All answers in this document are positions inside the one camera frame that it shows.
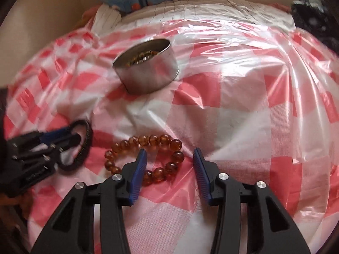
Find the brown bead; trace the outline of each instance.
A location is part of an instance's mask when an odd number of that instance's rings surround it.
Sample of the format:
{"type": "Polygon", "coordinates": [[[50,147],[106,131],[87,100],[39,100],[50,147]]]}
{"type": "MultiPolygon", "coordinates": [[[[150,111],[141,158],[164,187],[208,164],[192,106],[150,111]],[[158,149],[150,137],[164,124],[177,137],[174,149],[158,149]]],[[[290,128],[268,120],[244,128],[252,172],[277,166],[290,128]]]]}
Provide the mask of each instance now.
{"type": "Polygon", "coordinates": [[[105,153],[105,158],[110,160],[110,161],[114,161],[115,160],[115,155],[114,155],[113,151],[107,151],[105,153]]]}
{"type": "Polygon", "coordinates": [[[180,149],[182,148],[182,143],[180,140],[174,139],[169,144],[169,147],[172,151],[180,151],[180,149]]]}
{"type": "Polygon", "coordinates": [[[175,175],[178,171],[178,166],[175,162],[168,162],[165,165],[165,170],[168,175],[175,175]]]}
{"type": "Polygon", "coordinates": [[[173,162],[182,163],[185,159],[185,155],[182,151],[175,151],[172,154],[171,159],[173,162]]]}
{"type": "Polygon", "coordinates": [[[164,134],[160,136],[160,143],[164,144],[164,145],[169,145],[169,143],[171,142],[171,136],[164,134]]]}
{"type": "Polygon", "coordinates": [[[147,136],[139,136],[139,144],[141,146],[147,146],[149,144],[148,137],[147,136]]]}
{"type": "Polygon", "coordinates": [[[150,170],[146,170],[144,174],[144,178],[142,180],[143,186],[148,186],[153,183],[153,172],[150,170]]]}
{"type": "Polygon", "coordinates": [[[120,174],[121,173],[121,168],[117,167],[117,166],[112,166],[110,168],[111,174],[115,175],[115,174],[120,174]]]}
{"type": "Polygon", "coordinates": [[[153,180],[155,182],[161,182],[166,179],[166,171],[164,168],[159,167],[153,171],[153,180]]]}
{"type": "Polygon", "coordinates": [[[130,137],[129,140],[128,140],[128,143],[131,146],[131,148],[138,148],[139,147],[138,138],[136,136],[130,137]]]}
{"type": "Polygon", "coordinates": [[[120,153],[121,152],[121,147],[120,147],[120,145],[118,144],[118,143],[114,143],[113,145],[112,145],[112,151],[113,152],[115,152],[115,153],[120,153]]]}
{"type": "Polygon", "coordinates": [[[158,146],[160,143],[159,137],[157,135],[151,135],[149,141],[151,146],[158,146]]]}
{"type": "Polygon", "coordinates": [[[129,142],[127,140],[123,140],[120,142],[120,147],[123,151],[129,150],[129,142]]]}
{"type": "Polygon", "coordinates": [[[109,171],[114,166],[114,163],[112,161],[107,160],[105,162],[105,168],[107,171],[109,171]]]}

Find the checkered tablecloth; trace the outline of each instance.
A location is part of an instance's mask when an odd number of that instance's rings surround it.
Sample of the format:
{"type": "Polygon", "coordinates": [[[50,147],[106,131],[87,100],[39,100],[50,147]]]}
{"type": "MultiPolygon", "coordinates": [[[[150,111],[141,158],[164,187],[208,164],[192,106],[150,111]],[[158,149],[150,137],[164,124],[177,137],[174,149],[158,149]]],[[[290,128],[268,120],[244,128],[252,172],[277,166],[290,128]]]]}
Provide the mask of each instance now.
{"type": "MultiPolygon", "coordinates": [[[[88,119],[94,140],[74,175],[56,173],[34,186],[31,243],[76,182],[108,177],[104,153],[112,142],[167,132],[182,140],[186,159],[175,179],[143,188],[124,210],[132,253],[210,252],[216,209],[200,202],[195,147],[239,181],[269,183],[315,253],[339,219],[338,70],[338,58],[308,33],[246,23],[179,20],[102,39],[86,28],[57,39],[11,85],[6,137],[88,119]],[[112,61],[151,38],[172,41],[180,73],[162,90],[131,96],[112,61]]],[[[151,154],[147,168],[168,160],[151,154]]],[[[245,238],[243,228],[241,253],[245,238]]]]}

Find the round metal container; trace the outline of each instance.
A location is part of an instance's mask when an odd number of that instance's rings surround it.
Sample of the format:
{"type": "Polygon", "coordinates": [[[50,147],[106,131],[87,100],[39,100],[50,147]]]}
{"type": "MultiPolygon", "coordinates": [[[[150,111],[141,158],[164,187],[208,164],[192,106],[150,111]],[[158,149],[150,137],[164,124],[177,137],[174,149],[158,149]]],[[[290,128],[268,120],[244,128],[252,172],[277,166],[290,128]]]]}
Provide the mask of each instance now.
{"type": "Polygon", "coordinates": [[[130,94],[157,91],[167,86],[179,73],[171,42],[167,39],[150,40],[128,49],[113,62],[112,67],[130,94]],[[134,58],[149,51],[157,54],[129,65],[134,58]]]}

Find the bracelet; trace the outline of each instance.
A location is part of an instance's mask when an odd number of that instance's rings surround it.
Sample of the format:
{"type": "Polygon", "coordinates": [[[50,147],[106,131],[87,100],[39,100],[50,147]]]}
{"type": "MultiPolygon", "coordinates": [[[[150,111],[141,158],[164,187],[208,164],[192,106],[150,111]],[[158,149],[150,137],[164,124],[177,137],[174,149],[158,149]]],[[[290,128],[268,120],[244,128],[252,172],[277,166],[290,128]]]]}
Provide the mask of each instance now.
{"type": "Polygon", "coordinates": [[[106,170],[110,171],[112,175],[121,173],[121,168],[115,166],[115,161],[118,158],[119,154],[122,154],[125,151],[130,149],[138,149],[140,146],[164,146],[169,147],[173,154],[171,156],[171,161],[166,163],[165,168],[158,167],[153,172],[146,170],[143,177],[143,186],[148,186],[154,182],[162,182],[169,176],[175,176],[178,171],[179,165],[184,161],[185,155],[181,150],[182,142],[179,139],[172,139],[170,135],[163,134],[160,137],[157,135],[147,136],[133,136],[128,140],[123,140],[120,143],[114,143],[112,149],[106,151],[105,162],[106,170]]]}

